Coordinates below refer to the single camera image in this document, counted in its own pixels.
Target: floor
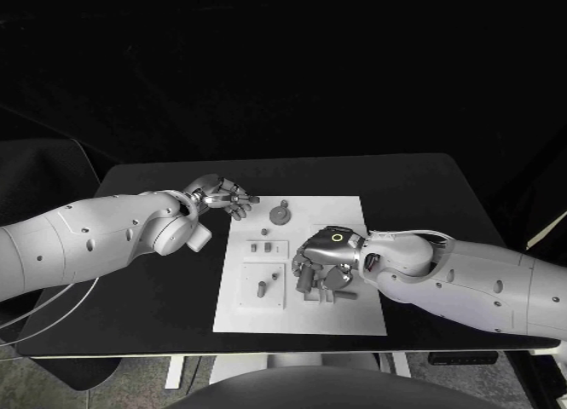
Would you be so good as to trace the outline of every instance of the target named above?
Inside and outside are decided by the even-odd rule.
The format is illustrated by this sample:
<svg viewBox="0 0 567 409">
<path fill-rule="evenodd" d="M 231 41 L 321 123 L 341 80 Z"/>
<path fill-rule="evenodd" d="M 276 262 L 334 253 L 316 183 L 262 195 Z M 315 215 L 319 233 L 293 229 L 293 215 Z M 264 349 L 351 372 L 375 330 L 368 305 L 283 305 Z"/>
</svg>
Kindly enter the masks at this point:
<svg viewBox="0 0 567 409">
<path fill-rule="evenodd" d="M 0 349 L 0 358 L 8 356 L 14 356 L 11 347 Z M 407 359 L 414 378 L 476 395 L 505 409 L 531 409 L 504 354 L 492 366 L 430 366 L 427 354 L 407 354 Z M 0 362 L 0 409 L 164 408 L 187 396 L 188 389 L 192 393 L 208 385 L 214 357 L 187 359 L 178 390 L 164 389 L 169 360 L 123 359 L 113 376 L 87 392 L 73 390 L 32 360 Z"/>
</svg>

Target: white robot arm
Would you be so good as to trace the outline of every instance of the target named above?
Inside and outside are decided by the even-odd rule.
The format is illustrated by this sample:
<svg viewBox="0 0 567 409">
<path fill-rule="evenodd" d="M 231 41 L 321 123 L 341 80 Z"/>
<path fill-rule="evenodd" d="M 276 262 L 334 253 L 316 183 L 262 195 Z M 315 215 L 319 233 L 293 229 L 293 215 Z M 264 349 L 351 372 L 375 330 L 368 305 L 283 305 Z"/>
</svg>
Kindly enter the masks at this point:
<svg viewBox="0 0 567 409">
<path fill-rule="evenodd" d="M 184 244 L 200 251 L 213 237 L 198 222 L 210 208 L 240 220 L 260 199 L 217 175 L 184 191 L 87 199 L 0 227 L 0 301 L 125 268 L 142 254 L 162 256 Z"/>
<path fill-rule="evenodd" d="M 440 241 L 419 234 L 437 235 Z M 335 265 L 322 286 L 344 288 L 357 270 L 397 302 L 484 331 L 567 341 L 567 268 L 437 232 L 375 232 L 328 226 L 298 250 L 298 290 Z"/>
</svg>

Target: table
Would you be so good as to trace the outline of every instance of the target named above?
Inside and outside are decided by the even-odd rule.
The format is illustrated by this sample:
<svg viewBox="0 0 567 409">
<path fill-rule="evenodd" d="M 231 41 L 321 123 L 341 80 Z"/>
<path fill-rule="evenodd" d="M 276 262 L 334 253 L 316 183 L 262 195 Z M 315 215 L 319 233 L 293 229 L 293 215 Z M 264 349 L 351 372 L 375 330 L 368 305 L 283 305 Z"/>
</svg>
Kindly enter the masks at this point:
<svg viewBox="0 0 567 409">
<path fill-rule="evenodd" d="M 368 229 L 439 230 L 504 245 L 453 159 L 442 153 L 344 158 L 129 164 L 107 174 L 97 196 L 181 189 L 218 173 L 256 195 L 358 195 Z M 19 343 L 32 357 L 553 348 L 559 341 L 475 330 L 380 295 L 387 337 L 214 333 L 230 217 L 202 215 L 213 239 L 200 253 L 145 255 L 106 275 L 73 315 Z M 71 309 L 91 283 L 76 285 L 32 317 L 21 336 Z M 60 289 L 44 292 L 42 300 Z"/>
</svg>

